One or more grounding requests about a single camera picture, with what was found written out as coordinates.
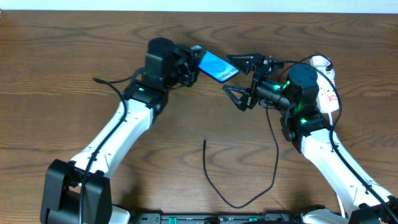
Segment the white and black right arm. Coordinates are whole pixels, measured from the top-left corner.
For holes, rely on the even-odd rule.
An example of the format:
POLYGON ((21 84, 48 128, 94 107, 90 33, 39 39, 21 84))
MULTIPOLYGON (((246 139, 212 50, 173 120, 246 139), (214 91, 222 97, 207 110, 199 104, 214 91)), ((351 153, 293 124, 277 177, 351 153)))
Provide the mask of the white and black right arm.
POLYGON ((292 216, 299 223, 397 223, 397 197, 379 185, 355 161, 335 132, 342 112, 335 88, 333 64, 322 54, 300 61, 266 58, 261 54, 228 55, 228 61, 253 78, 249 88, 225 85, 236 107, 245 111, 255 104, 282 113, 282 133, 310 160, 335 191, 341 215, 314 205, 292 216))

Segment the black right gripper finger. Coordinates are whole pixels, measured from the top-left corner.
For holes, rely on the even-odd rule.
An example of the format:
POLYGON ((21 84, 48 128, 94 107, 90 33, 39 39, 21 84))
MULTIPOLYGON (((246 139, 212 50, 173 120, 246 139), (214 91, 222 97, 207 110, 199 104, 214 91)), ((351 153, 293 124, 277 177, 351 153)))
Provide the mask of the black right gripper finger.
POLYGON ((246 111, 250 97, 250 89, 241 86, 224 85, 222 87, 237 109, 246 111))
POLYGON ((227 55, 226 59, 233 67, 237 68, 244 75, 248 75, 257 66, 264 63, 265 56, 262 54, 227 55))

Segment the blue Samsung Galaxy smartphone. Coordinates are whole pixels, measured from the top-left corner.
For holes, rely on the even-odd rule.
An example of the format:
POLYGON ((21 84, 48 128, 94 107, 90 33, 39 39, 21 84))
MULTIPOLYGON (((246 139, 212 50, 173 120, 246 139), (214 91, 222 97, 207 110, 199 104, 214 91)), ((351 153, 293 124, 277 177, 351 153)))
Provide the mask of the blue Samsung Galaxy smartphone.
POLYGON ((203 49, 199 45, 194 45, 191 49, 196 53, 202 50, 204 51, 198 69, 218 83, 225 83, 239 73, 239 70, 230 63, 203 49))

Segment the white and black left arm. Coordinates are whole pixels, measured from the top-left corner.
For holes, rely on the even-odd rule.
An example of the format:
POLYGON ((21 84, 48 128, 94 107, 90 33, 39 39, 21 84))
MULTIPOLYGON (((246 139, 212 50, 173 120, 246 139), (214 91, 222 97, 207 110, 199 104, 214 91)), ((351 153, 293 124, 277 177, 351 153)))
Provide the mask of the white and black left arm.
POLYGON ((205 50, 150 40, 145 65, 137 69, 119 108, 97 137, 70 161, 54 160, 46 171, 41 223, 129 223, 132 213, 114 205, 110 180, 136 140, 165 108, 170 89, 192 86, 205 50))

